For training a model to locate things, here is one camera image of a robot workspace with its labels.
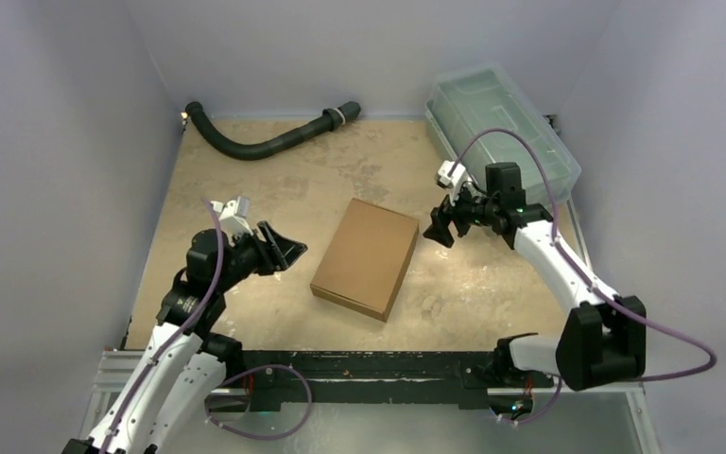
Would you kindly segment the brown cardboard box sheet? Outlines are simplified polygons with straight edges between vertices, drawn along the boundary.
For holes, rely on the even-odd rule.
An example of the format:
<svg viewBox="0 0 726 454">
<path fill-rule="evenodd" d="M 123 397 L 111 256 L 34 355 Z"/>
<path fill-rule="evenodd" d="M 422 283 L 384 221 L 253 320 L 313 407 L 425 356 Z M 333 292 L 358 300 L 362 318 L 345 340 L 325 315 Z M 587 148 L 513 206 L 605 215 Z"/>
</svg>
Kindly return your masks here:
<svg viewBox="0 0 726 454">
<path fill-rule="evenodd" d="M 312 294 L 386 322 L 414 254 L 419 227 L 414 217 L 350 200 L 310 282 Z"/>
</svg>

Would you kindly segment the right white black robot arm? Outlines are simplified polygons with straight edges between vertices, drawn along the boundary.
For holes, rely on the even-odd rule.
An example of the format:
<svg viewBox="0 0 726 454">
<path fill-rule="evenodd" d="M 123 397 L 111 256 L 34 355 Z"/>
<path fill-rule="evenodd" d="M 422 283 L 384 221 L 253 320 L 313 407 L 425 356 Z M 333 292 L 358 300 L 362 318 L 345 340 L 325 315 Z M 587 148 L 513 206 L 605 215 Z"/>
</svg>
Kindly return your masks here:
<svg viewBox="0 0 726 454">
<path fill-rule="evenodd" d="M 486 167 L 480 189 L 464 166 L 445 161 L 436 184 L 446 194 L 430 213 L 423 237 L 446 248 L 471 227 L 501 236 L 541 276 L 567 318 L 557 338 L 526 333 L 503 338 L 481 373 L 514 385 L 531 372 L 555 375 L 574 391 L 634 380 L 646 369 L 646 308 L 621 297 L 584 268 L 560 235 L 555 217 L 529 203 L 515 163 Z"/>
</svg>

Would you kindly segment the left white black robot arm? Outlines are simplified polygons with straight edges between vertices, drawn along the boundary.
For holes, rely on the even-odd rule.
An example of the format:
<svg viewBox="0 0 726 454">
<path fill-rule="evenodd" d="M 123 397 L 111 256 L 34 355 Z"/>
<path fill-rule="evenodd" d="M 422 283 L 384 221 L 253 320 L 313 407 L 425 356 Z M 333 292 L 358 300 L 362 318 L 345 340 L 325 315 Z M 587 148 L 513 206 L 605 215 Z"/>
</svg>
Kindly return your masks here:
<svg viewBox="0 0 726 454">
<path fill-rule="evenodd" d="M 212 330 L 225 292 L 252 274 L 287 270 L 306 250 L 265 221 L 232 235 L 220 226 L 195 234 L 126 385 L 89 434 L 69 440 L 64 452 L 162 452 L 211 391 L 251 374 L 241 342 Z"/>
</svg>

